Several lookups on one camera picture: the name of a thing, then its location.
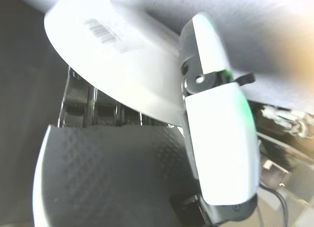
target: wire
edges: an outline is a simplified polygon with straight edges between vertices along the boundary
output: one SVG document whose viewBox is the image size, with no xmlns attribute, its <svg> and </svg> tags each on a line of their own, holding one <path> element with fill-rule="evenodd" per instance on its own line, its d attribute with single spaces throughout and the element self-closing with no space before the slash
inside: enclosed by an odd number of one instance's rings
<svg viewBox="0 0 314 227">
<path fill-rule="evenodd" d="M 279 199 L 279 201 L 283 207 L 284 227 L 288 227 L 288 207 L 287 207 L 287 203 L 286 203 L 286 200 L 284 199 L 284 197 L 280 193 L 278 193 L 276 190 L 268 188 L 268 187 L 264 186 L 263 184 L 260 184 L 260 188 L 272 193 L 273 195 L 275 195 Z"/>
</svg>

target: white plate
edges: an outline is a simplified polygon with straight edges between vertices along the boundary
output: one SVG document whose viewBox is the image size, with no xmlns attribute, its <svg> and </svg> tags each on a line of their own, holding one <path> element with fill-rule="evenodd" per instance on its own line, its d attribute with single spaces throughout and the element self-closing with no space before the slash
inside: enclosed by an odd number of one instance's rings
<svg viewBox="0 0 314 227">
<path fill-rule="evenodd" d="M 117 0 L 60 0 L 45 16 L 60 56 L 84 79 L 126 106 L 180 125 L 179 37 Z"/>
</svg>

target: barcode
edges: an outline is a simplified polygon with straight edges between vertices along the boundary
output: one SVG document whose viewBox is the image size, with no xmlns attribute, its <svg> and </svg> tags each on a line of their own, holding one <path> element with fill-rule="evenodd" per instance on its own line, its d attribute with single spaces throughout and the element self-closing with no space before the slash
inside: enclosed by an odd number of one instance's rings
<svg viewBox="0 0 314 227">
<path fill-rule="evenodd" d="M 116 37 L 96 19 L 86 20 L 85 24 L 95 37 L 99 38 L 101 43 L 115 42 Z"/>
</svg>

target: gray wall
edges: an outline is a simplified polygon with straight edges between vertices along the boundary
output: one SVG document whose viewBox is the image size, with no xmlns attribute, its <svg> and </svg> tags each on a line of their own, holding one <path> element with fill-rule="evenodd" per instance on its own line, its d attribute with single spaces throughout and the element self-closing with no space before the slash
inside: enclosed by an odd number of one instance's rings
<svg viewBox="0 0 314 227">
<path fill-rule="evenodd" d="M 32 180 L 48 124 L 55 124 L 67 65 L 43 14 L 0 0 L 0 226 L 32 220 Z"/>
</svg>

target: black cable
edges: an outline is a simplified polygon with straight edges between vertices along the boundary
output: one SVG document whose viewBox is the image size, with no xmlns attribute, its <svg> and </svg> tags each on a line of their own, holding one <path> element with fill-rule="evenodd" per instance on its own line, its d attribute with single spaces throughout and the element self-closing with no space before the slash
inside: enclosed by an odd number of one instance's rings
<svg viewBox="0 0 314 227">
<path fill-rule="evenodd" d="M 279 201 L 281 202 L 281 205 L 283 207 L 284 227 L 288 227 L 288 207 L 287 207 L 287 203 L 286 203 L 286 200 L 284 199 L 284 197 L 280 193 L 278 193 L 276 190 L 268 188 L 262 184 L 260 184 L 260 188 L 272 193 L 273 195 L 275 195 L 279 199 Z"/>
</svg>

